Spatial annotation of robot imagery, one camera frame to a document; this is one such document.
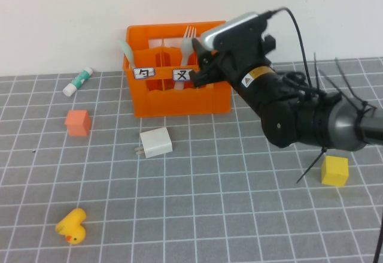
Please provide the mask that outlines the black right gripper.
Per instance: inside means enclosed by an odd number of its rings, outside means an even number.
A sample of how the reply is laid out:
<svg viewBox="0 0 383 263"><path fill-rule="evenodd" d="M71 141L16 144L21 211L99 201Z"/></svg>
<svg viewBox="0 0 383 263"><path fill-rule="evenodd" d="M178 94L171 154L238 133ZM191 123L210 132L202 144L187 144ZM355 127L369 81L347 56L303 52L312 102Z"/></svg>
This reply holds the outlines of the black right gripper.
<svg viewBox="0 0 383 263"><path fill-rule="evenodd" d="M199 71L190 71L194 87L228 81L238 83L246 72L261 66L270 66L266 55L271 52L271 40L260 40L239 49L212 53L204 48L197 38L191 40L199 63Z"/></svg>

